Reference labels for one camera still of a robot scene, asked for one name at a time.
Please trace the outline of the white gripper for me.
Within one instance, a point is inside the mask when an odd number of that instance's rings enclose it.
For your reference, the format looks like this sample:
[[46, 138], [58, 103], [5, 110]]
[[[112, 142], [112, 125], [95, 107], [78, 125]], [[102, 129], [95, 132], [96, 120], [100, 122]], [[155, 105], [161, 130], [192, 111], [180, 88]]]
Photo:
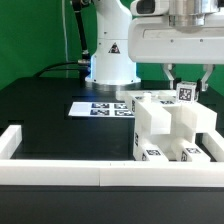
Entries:
[[174, 64], [205, 64], [198, 80], [205, 92], [213, 64], [224, 64], [224, 14], [208, 15], [201, 27], [171, 27], [165, 16], [136, 18], [129, 27], [128, 54], [134, 62], [163, 64], [171, 90], [180, 81]]

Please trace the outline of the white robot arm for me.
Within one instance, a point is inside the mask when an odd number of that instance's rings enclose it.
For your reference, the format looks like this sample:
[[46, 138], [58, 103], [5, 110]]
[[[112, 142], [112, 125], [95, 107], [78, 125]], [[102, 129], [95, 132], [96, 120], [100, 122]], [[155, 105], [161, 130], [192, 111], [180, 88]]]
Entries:
[[[175, 64], [201, 64], [197, 82], [207, 88], [214, 67], [224, 65], [224, 0], [71, 0], [82, 46], [90, 62], [90, 85], [130, 86], [140, 82], [138, 63], [156, 63], [174, 87]], [[97, 50], [88, 52], [81, 10], [93, 5], [97, 15]]]

